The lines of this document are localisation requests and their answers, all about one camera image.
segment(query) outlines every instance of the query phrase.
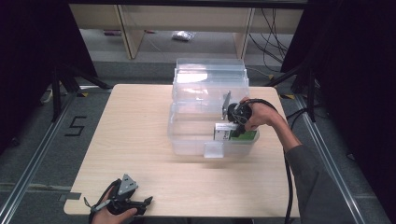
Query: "light wood surface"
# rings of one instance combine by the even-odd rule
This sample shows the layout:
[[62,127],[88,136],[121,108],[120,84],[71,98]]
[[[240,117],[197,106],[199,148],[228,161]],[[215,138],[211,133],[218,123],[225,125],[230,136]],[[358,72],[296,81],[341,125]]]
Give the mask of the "light wood surface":
[[[139,188],[133,201],[153,196],[145,216],[283,217],[288,182],[282,146],[268,126],[251,152],[241,158],[205,159],[174,154],[167,137],[170,85],[117,85],[81,164],[68,200],[67,214],[89,214],[94,204],[123,174]],[[273,88],[250,88],[250,97],[271,102],[284,116]],[[299,216],[294,197],[291,215]]]

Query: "gray sleeve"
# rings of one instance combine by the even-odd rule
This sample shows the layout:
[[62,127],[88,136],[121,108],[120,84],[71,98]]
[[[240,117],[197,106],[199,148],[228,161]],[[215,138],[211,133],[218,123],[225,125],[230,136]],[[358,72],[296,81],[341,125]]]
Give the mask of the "gray sleeve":
[[285,156],[294,174],[303,224],[355,223],[340,189],[310,148],[298,146]]

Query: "plastic container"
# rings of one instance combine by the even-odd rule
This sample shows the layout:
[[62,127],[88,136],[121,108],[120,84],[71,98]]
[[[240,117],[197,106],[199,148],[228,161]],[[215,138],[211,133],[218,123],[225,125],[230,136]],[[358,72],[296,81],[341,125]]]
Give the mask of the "plastic container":
[[168,137],[178,155],[206,158],[244,156],[259,138],[214,140],[216,123],[228,92],[231,103],[248,96],[248,76],[241,60],[179,59],[169,111]]

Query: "floor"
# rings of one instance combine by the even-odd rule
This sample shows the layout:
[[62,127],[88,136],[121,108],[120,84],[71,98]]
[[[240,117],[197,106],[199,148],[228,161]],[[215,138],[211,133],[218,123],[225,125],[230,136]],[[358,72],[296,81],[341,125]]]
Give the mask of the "floor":
[[[172,69],[177,58],[236,58],[232,34],[200,32],[195,33],[189,41],[179,41],[172,39],[172,31],[153,31],[152,34],[145,34],[136,58],[130,60],[127,58],[120,36],[104,35],[101,30],[80,31],[96,70],[98,70],[99,77],[110,82],[120,82],[121,80],[129,82],[132,76],[142,77],[150,72],[148,68],[148,72],[144,72],[145,68],[143,68],[139,70],[142,71],[142,74],[132,74],[130,69],[124,68],[126,65],[146,66],[149,63],[157,63],[158,67],[168,69],[172,76]],[[248,41],[244,59],[249,73],[253,76],[260,75],[264,80],[269,80],[270,75],[279,76],[277,71],[283,56],[273,36],[271,42],[274,46],[267,45],[266,49],[275,55],[276,59],[268,55],[264,56],[252,40],[254,39],[264,47],[264,38],[267,36],[253,34]],[[292,40],[292,35],[279,35],[277,39],[287,47]],[[279,84],[278,92],[292,94],[290,91],[291,82],[292,80],[288,80]],[[10,211],[12,218],[9,223],[48,223],[49,220],[56,223],[86,223],[86,217],[68,216],[63,212],[64,197],[71,189],[79,164],[84,158],[86,148],[101,116],[102,110],[95,108],[104,108],[108,96],[108,92],[92,93],[85,98],[64,96],[64,104],[69,99],[73,99],[70,100],[72,102],[67,108],[68,112],[64,115],[63,122],[59,127],[53,127],[50,123],[50,103],[43,104],[33,114],[20,134],[23,141],[16,147],[10,147],[0,157],[1,204],[7,202],[16,183],[27,182],[24,196],[17,201],[18,205],[15,210]],[[306,106],[303,94],[292,97],[294,100],[281,99],[287,115]],[[76,117],[81,115],[86,117],[78,120],[78,122],[83,122],[83,134],[74,138],[66,137],[68,133],[72,132],[69,128],[70,123],[76,121]],[[316,110],[316,116],[316,123],[312,123],[307,115],[302,115],[295,120],[295,123],[291,119],[290,124],[294,123],[293,130],[303,142],[318,148],[320,157],[330,158],[326,165],[335,172],[334,178],[345,193],[346,200],[349,200],[351,212],[357,217],[358,223],[390,223],[370,186],[365,182],[359,167],[346,156],[347,147],[328,117],[326,109]],[[53,136],[48,137],[49,145],[52,148],[43,150],[42,160],[37,167],[27,171],[26,168],[31,165],[29,161],[36,155],[37,149],[43,147],[42,140],[48,136],[48,130],[55,132]],[[33,173],[32,179],[21,180],[20,177],[26,172]],[[282,223],[282,218],[257,218],[255,223]]]

